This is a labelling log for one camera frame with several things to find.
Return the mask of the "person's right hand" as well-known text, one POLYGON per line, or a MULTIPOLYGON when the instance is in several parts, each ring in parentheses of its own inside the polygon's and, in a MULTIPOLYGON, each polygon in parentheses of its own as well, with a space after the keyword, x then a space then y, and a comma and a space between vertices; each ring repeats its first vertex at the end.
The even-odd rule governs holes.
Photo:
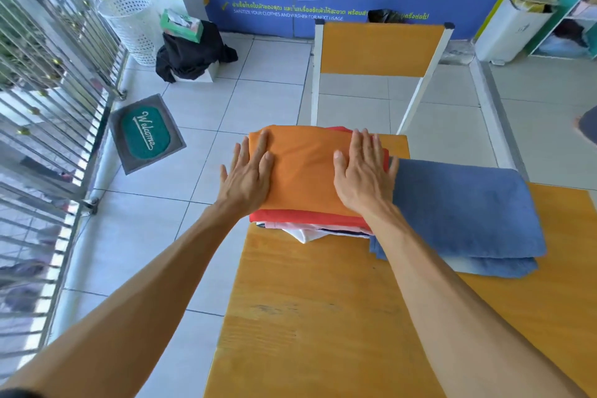
POLYGON ((348 209, 359 214, 370 226, 373 219, 393 207, 395 184, 387 182, 384 168, 384 149, 377 134, 370 135, 374 146, 374 163, 367 164, 362 157, 362 130, 355 129, 350 140, 346 183, 336 189, 337 195, 348 209))

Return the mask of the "person's left hand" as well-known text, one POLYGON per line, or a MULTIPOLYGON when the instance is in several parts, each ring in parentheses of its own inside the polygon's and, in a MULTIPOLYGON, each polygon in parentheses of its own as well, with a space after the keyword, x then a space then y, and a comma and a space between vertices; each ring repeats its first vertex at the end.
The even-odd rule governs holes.
POLYGON ((261 158, 268 150, 269 130, 262 130, 256 153, 256 174, 242 173, 242 142, 234 146, 232 160, 227 171, 230 172, 229 194, 218 194, 214 203, 216 212, 230 221, 238 221, 257 211, 265 201, 268 192, 261 190, 261 158))

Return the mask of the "person's left forearm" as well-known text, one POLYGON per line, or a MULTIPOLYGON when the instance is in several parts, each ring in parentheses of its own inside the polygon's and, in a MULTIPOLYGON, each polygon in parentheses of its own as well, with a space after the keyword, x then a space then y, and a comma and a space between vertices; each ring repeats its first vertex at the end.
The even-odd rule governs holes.
POLYGON ((252 212, 218 200, 172 245, 19 369, 0 398, 135 398, 214 253, 252 212))

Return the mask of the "person's right forearm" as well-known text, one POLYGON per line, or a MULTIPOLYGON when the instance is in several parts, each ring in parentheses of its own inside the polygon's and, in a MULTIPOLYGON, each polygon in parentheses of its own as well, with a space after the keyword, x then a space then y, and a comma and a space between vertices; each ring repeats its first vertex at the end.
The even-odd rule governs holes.
POLYGON ((380 241, 447 398, 588 398, 466 284, 392 203, 354 207, 380 241))

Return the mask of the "white folded cloth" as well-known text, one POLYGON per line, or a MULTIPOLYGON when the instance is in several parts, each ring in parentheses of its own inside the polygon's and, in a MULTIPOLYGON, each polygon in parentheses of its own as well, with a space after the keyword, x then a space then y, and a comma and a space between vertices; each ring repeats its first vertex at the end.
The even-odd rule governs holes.
POLYGON ((280 229, 294 237, 302 244, 312 242, 325 236, 348 236, 369 238, 373 233, 368 228, 349 227, 346 225, 301 224, 293 222, 255 222, 258 227, 280 229))

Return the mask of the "grey green doormat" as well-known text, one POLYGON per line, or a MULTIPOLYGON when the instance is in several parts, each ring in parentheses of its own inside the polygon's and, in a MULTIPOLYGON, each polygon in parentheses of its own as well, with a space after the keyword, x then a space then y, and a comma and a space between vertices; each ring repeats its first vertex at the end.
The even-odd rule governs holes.
POLYGON ((109 128, 125 175, 187 146, 159 93, 112 111, 109 128))

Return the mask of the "low white box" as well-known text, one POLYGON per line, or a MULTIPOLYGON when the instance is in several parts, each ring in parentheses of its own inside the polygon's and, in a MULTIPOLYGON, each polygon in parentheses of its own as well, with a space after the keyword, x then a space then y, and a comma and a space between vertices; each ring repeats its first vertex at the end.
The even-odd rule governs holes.
POLYGON ((219 67, 220 67, 219 61, 213 62, 209 65, 209 67, 200 76, 198 76, 197 78, 194 78, 194 79, 179 77, 173 71, 171 73, 172 73, 173 78, 175 79, 175 82, 185 82, 185 83, 193 83, 193 84, 195 84, 195 83, 196 84, 198 84, 198 83, 213 83, 213 82, 215 82, 215 79, 217 78, 219 67))

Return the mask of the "black crumpled cloth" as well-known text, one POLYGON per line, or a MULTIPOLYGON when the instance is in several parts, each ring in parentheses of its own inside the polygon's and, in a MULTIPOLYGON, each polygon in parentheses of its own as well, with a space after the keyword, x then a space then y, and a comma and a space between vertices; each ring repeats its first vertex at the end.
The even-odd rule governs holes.
POLYGON ((179 77, 194 79, 213 62, 238 61, 237 51, 224 43, 218 26, 213 22, 203 25, 200 43, 162 33, 164 45, 157 52, 155 72, 165 82, 175 83, 172 71, 179 77))

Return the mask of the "black plastic bag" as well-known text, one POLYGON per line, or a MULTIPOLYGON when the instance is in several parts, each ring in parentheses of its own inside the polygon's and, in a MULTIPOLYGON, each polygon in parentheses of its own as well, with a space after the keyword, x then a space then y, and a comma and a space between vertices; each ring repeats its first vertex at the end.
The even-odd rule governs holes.
POLYGON ((398 11, 391 9, 374 9, 367 13, 367 22, 374 24, 406 24, 406 18, 398 11))

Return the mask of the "light blue folded towel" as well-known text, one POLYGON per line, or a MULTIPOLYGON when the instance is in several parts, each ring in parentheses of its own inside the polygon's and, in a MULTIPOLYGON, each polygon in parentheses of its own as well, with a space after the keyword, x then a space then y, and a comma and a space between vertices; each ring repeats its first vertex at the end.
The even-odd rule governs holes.
POLYGON ((521 279, 539 269, 534 258, 473 258, 442 257, 456 273, 497 277, 501 279, 521 279))

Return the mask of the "green cardboard box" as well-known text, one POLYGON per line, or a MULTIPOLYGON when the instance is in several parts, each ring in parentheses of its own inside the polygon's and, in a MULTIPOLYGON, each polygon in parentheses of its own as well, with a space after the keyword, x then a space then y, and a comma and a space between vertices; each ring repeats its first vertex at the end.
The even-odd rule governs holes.
POLYGON ((200 43, 204 26, 198 18, 165 9, 160 16, 162 31, 172 37, 200 43))

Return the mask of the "white perforated laundry basket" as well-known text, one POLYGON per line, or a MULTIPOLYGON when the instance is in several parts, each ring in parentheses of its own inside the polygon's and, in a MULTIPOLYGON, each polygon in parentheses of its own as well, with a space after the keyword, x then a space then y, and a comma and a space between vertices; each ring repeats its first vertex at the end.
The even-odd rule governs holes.
POLYGON ((153 0, 94 0, 94 10, 139 65, 155 66, 164 41, 153 0))

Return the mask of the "white pedal trash bin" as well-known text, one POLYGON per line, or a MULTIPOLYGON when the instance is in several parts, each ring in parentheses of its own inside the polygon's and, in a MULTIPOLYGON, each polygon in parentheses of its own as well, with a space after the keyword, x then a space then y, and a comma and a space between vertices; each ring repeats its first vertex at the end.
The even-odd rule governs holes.
MULTIPOLYGON (((558 8, 557 0, 545 0, 558 8)), ((475 55, 481 62, 505 64, 511 62, 553 15, 552 13, 522 12, 503 0, 474 44, 475 55)))

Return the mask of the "blue fabric item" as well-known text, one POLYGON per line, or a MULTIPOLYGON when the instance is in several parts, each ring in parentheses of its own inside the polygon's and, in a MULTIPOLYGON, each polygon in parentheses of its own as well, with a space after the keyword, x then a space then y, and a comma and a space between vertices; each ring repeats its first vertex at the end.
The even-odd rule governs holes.
POLYGON ((575 127, 587 142, 597 146, 597 106, 578 117, 575 121, 575 127))

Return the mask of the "steel bar gate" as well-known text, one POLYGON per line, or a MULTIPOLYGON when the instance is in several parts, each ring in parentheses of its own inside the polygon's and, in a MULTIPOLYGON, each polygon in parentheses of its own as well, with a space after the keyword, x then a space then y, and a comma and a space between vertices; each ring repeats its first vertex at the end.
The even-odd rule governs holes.
POLYGON ((126 58, 94 0, 0 0, 0 384, 53 337, 126 58))

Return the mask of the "yellow bin liner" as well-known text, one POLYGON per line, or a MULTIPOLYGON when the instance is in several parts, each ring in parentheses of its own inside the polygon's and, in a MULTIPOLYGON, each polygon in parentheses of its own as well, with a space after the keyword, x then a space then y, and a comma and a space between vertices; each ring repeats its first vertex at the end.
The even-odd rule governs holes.
POLYGON ((552 13, 552 4, 545 0, 509 0, 512 8, 530 13, 552 13))

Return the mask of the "teal shelf unit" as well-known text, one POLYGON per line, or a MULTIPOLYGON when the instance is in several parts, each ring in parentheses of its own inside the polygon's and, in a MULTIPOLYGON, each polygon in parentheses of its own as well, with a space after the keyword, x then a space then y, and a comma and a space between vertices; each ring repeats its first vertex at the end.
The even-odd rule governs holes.
POLYGON ((526 53, 597 61, 597 0, 558 0, 550 19, 526 45, 526 53))

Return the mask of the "yellow wooden chair white frame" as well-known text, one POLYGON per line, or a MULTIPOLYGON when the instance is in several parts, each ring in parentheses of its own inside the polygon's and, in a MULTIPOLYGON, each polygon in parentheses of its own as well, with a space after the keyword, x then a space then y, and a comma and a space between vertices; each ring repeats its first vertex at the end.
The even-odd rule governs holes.
POLYGON ((419 81, 397 135, 405 135, 452 34, 452 22, 381 24, 315 19, 310 125, 317 125, 321 74, 412 77, 419 81))

